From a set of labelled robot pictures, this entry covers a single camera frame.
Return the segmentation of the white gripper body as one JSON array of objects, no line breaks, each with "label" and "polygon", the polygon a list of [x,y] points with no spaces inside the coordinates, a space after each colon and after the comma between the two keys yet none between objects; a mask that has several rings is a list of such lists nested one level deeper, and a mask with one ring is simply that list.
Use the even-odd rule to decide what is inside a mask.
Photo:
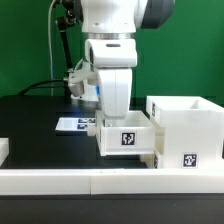
[{"label": "white gripper body", "polygon": [[124,118],[130,105],[132,70],[99,69],[98,83],[103,114],[108,118]]}]

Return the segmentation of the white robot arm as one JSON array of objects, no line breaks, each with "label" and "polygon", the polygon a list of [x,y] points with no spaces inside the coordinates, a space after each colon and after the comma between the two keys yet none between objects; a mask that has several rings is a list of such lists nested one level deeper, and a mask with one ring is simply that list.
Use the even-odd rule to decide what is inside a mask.
[{"label": "white robot arm", "polygon": [[127,116],[132,69],[137,66],[134,33],[157,29],[172,15],[175,0],[73,0],[86,37],[84,67],[72,84],[87,80],[99,87],[101,111],[108,119]]}]

